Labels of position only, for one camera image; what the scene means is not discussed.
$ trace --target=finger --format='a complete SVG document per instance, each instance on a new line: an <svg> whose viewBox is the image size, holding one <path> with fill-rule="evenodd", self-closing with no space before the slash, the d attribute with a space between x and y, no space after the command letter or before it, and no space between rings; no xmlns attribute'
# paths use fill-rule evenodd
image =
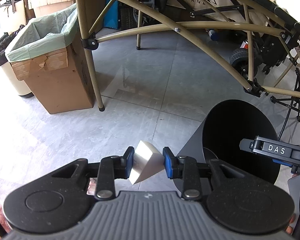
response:
<svg viewBox="0 0 300 240"><path fill-rule="evenodd" d="M291 235L293 231L293 228L291 226L288 226L286 229L287 234Z"/></svg>
<svg viewBox="0 0 300 240"><path fill-rule="evenodd" d="M289 224L293 223L296 220L296 214L293 214L292 218L290 219Z"/></svg>

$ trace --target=white geometric object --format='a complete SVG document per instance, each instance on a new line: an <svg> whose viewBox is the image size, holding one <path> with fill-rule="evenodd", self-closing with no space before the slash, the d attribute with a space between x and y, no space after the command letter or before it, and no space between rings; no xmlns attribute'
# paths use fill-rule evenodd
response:
<svg viewBox="0 0 300 240"><path fill-rule="evenodd" d="M164 157L151 143L140 141L133 155L129 180L139 183L164 169Z"/></svg>

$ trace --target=black cylinder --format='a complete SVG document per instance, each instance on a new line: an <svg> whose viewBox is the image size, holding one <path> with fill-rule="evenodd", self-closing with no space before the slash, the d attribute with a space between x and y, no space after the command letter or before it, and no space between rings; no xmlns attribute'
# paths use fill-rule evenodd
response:
<svg viewBox="0 0 300 240"><path fill-rule="evenodd" d="M197 162L208 162L203 150L207 148L219 159L274 184L280 164L239 148L243 138L254 139L255 136L278 140L271 122L259 109L245 101L226 100L211 109L178 155L193 157ZM178 181L175 184L180 190Z"/></svg>

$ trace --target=gray ribbed plate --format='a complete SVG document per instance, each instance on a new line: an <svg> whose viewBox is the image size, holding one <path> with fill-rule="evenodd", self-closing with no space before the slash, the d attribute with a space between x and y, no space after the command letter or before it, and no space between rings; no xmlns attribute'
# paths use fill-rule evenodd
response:
<svg viewBox="0 0 300 240"><path fill-rule="evenodd" d="M293 239L285 232L246 236L228 231L197 202L181 200L176 192L121 191L110 201L97 202L76 226L50 235L13 230L5 240L277 240Z"/></svg>

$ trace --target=tile floor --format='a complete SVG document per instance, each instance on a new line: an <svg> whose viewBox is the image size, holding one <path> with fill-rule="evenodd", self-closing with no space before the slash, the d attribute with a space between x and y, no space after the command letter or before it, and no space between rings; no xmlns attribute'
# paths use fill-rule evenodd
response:
<svg viewBox="0 0 300 240"><path fill-rule="evenodd" d="M102 30L99 35L111 30ZM236 45L210 41L196 31L225 59ZM175 32L142 35L100 44L93 52L106 110L92 109L48 114L36 98L22 99L0 69L0 199L20 185L77 158L98 162L108 155L122 155L139 140L159 150L168 146L177 154L210 111L220 101L241 99L258 107L279 132L287 110L270 97L250 96L220 65ZM285 68L258 73L261 84L271 85ZM279 87L294 86L289 73ZM300 123L291 115L283 141L300 143ZM287 190L288 168L282 167L276 185ZM174 190L162 171L131 185L116 180L116 189Z"/></svg>

